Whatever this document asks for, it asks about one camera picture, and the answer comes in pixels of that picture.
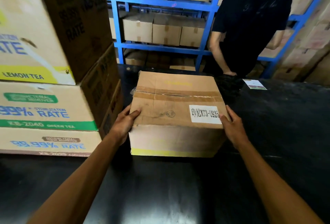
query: person's back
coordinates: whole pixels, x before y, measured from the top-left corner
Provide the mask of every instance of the person's back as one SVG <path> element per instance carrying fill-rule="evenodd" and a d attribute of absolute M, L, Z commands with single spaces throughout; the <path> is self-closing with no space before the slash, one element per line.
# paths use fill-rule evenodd
<path fill-rule="evenodd" d="M 212 31 L 232 72 L 246 76 L 276 31 L 285 30 L 292 0 L 223 0 Z"/>

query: table surface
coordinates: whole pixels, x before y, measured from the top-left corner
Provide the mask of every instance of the table surface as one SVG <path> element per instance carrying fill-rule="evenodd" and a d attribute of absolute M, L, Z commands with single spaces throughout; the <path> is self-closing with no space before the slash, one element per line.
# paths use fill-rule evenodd
<path fill-rule="evenodd" d="M 145 67 L 119 65 L 125 105 Z M 168 73 L 194 72 L 167 70 Z M 224 101 L 243 119 L 264 159 L 330 223 L 330 89 L 260 80 L 251 90 L 216 79 Z M 0 155 L 0 223 L 25 223 L 84 161 L 79 157 Z M 85 223 L 267 223 L 244 163 L 226 142 L 212 159 L 131 156 L 117 152 Z"/>

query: yellow band on box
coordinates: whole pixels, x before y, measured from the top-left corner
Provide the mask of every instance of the yellow band on box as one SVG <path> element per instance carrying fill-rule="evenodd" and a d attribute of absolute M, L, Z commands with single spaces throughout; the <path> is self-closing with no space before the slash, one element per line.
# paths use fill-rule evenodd
<path fill-rule="evenodd" d="M 215 152 L 178 152 L 178 151 L 131 148 L 131 155 L 212 158 L 215 155 Z"/>
<path fill-rule="evenodd" d="M 54 67 L 52 73 L 43 66 L 0 65 L 0 80 L 75 85 L 68 66 Z"/>

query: white label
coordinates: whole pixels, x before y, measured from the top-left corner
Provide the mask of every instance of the white label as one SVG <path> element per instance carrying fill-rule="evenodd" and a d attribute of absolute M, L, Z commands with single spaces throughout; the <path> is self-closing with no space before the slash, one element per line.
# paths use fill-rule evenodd
<path fill-rule="evenodd" d="M 265 88 L 258 80 L 247 80 L 247 79 L 243 79 L 243 80 L 250 89 L 267 90 L 267 88 Z"/>
<path fill-rule="evenodd" d="M 189 105 L 192 122 L 222 124 L 216 106 Z"/>

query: circular stamp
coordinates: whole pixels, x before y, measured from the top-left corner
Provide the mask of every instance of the circular stamp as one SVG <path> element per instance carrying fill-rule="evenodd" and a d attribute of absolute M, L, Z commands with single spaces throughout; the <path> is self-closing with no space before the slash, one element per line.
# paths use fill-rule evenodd
<path fill-rule="evenodd" d="M 166 115 L 170 118 L 173 118 L 175 116 L 175 113 L 173 111 L 167 111 Z"/>

